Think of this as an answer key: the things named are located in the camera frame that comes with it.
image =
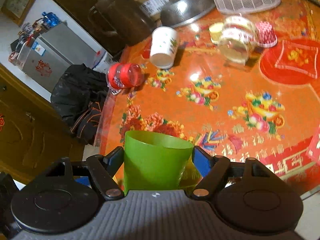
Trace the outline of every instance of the brown door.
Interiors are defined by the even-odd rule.
[[[28,183],[60,157],[82,160],[83,149],[50,104],[0,64],[0,171]]]
[[[99,23],[99,28],[95,28],[88,20],[90,8],[98,0],[54,0],[64,9],[82,28],[84,28],[102,47],[111,55],[124,48],[124,42],[118,36],[106,36],[103,31],[113,31],[111,26],[98,14],[95,15],[95,22]]]

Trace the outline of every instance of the brown pitcher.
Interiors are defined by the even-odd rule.
[[[99,28],[95,22],[99,13],[114,31],[103,31],[108,36],[118,35],[129,46],[133,46],[147,38],[156,28],[134,0],[99,0],[89,11],[89,21]]]

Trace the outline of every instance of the metal bowl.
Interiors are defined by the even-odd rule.
[[[176,28],[196,21],[215,7],[213,0],[172,0],[162,7],[160,19],[163,26]]]

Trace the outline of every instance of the table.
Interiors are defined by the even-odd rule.
[[[216,9],[177,29],[180,46],[169,70],[159,70],[148,61],[151,38],[126,48],[122,61],[139,64],[147,78],[141,87],[106,101],[100,154],[122,145],[127,130],[149,130],[189,140],[231,161],[255,157],[299,194],[313,189],[320,184],[320,167],[306,156],[306,149],[320,123],[320,81],[317,66],[310,68],[317,55],[305,48],[320,48],[319,16],[320,8],[305,0],[282,0],[272,10],[247,15],[253,22],[270,22],[278,45],[256,50],[242,68],[226,61],[210,41],[208,27],[225,18]],[[295,45],[302,48],[305,60],[296,61],[298,69],[275,67],[283,41],[302,46]],[[282,60],[288,61],[286,49],[299,51],[290,46]],[[293,56],[290,62],[297,60]],[[276,112],[261,112],[254,106],[263,95],[272,96]],[[122,168],[116,178],[121,183]],[[199,179],[189,163],[180,185],[192,186]]]

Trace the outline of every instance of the green plastic cup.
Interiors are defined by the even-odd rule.
[[[193,144],[170,135],[127,131],[124,143],[124,192],[178,189]]]

